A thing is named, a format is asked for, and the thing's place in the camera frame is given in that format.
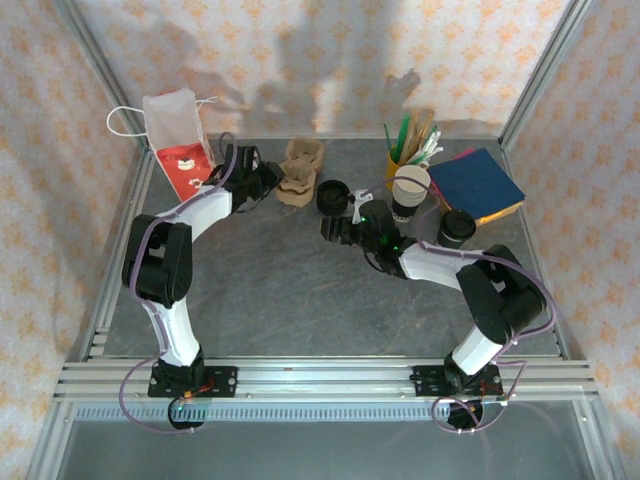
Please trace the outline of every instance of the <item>blue notebook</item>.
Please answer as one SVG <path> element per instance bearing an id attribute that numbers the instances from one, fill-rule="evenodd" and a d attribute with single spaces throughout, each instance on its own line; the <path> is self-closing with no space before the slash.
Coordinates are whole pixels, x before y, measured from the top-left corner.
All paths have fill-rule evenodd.
<path id="1" fill-rule="evenodd" d="M 486 148 L 429 167 L 429 175 L 451 208 L 476 220 L 520 204 L 525 196 Z"/>

